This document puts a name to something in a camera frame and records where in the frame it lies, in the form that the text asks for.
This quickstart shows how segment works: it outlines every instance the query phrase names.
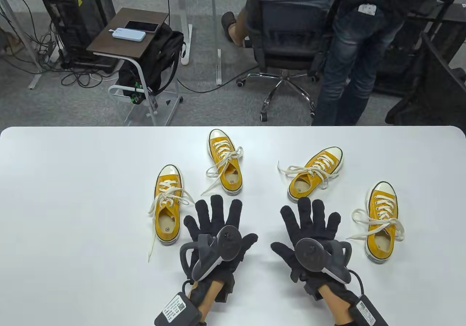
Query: smartphone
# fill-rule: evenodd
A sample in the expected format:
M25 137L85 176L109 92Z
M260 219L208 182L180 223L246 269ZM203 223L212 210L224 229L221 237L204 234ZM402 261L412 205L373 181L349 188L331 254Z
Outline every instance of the smartphone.
M158 28L156 23L142 23L140 21L129 21L125 28L130 28L131 30L139 30L147 33L155 33L155 30Z

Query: glove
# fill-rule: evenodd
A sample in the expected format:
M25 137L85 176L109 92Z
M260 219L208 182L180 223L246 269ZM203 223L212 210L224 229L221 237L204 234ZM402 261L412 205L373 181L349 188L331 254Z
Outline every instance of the glove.
M232 225L235 228L240 226L240 217L241 209L243 204L240 200L233 200L230 206L230 211L228 213L228 219L224 219L223 215L223 198L220 195L213 195L210 198L211 208L212 208L212 221L209 218L209 209L208 205L204 200L196 202L196 211L198 213L199 227L196 224L196 220L192 216L186 216L184 224L191 235L193 241L198 241L198 236L200 234L210 234L211 236L216 236L218 232L225 225ZM238 268L240 262L243 261L244 255L251 246L257 242L258 236L256 234L249 234L242 238L241 249L235 259L229 262L222 262L220 265L216 266L215 269L202 281L198 283L198 286L195 290L191 291L191 300L196 299L193 304L201 303L207 294L208 289L212 281L220 281L224 283L224 286L217 298L216 302L225 302L229 293L233 292L234 278L233 273ZM198 250L193 250L191 254L191 263L189 266L190 273L193 271L193 267L199 260Z
M327 226L325 226L325 207L321 200L313 201L308 197L303 197L298 200L298 212L301 227L298 226L295 214L289 206L284 206L280 213L285 222L291 243L293 247L296 246L299 240L305 237L313 238L323 244L325 241L335 239L338 226L340 225L341 216L334 212L328 217ZM296 283L298 280L306 282L304 289L313 294L316 300L322 299L317 290L324 285L327 285L331 291L343 299L344 301L353 305L358 301L358 297L351 291L348 291L344 284L334 280L329 275L322 272L312 272L305 269L296 259L295 251L288 248L280 242L274 242L270 245L272 251L278 254L286 264L291 268L291 280Z

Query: black mesh chair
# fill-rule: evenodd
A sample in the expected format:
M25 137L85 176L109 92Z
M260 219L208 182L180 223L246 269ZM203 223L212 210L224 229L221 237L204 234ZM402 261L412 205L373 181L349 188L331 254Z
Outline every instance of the black mesh chair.
M426 33L421 39L416 87L388 112L386 123L456 126L466 133L466 73L462 68L452 70Z
M246 28L260 73L250 73L236 81L242 87L247 79L278 80L264 101L261 121L268 120L267 109L277 89L285 84L309 103L311 116L314 102L292 78L309 76L319 80L319 72L331 44L332 23L341 0L248 0ZM281 69L280 75L268 68ZM290 75L290 70L305 71Z

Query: gray carpet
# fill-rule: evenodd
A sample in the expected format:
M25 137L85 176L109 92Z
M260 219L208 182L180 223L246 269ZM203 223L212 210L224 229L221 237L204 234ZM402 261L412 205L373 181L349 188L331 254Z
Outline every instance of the gray carpet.
M20 0L8 0L28 33L31 21ZM26 0L40 36L47 31L50 18L41 0ZM121 7L166 11L166 0L113 0L116 10ZM211 0L186 0L188 21L193 23L193 40L190 64L180 65L179 79L189 88L203 91L215 88L215 61L212 30ZM238 13L245 0L217 0L218 23L221 15L231 10ZM176 16L177 0L170 0L172 22L179 29ZM0 26L8 30L5 21ZM236 48L217 28L222 49L223 82L256 65L251 50ZM8 58L12 63L34 71L35 67ZM63 73L46 73L34 90L28 90L31 75L12 68L0 60L0 131L9 126L118 126L115 104L106 91L111 82L93 89L62 86ZM314 98L320 85L302 78L296 81ZM182 88L184 102L179 105L173 126L302 126L310 125L311 118L305 101L290 88L280 88L269 108L269 122L258 119L262 102L273 88L273 81L248 81L238 88L234 82L211 93L189 93ZM398 102L397 98L374 94L360 120L360 125L384 125L387 111Z

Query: forearm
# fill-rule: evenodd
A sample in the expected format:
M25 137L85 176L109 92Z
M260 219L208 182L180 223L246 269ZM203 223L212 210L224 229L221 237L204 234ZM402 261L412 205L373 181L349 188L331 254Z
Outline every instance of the forearm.
M215 302L216 296L220 293L221 289L223 288L224 283L219 281L213 281L212 285L210 286L203 302L199 306L199 310L202 313L201 322L205 321L207 314L209 313L210 309L212 308L213 303ZM194 283L193 289L198 286L198 283Z
M325 299L328 308L333 314L336 325L345 325L354 321L349 314L349 308L351 305L336 296L327 285L319 288L319 293Z

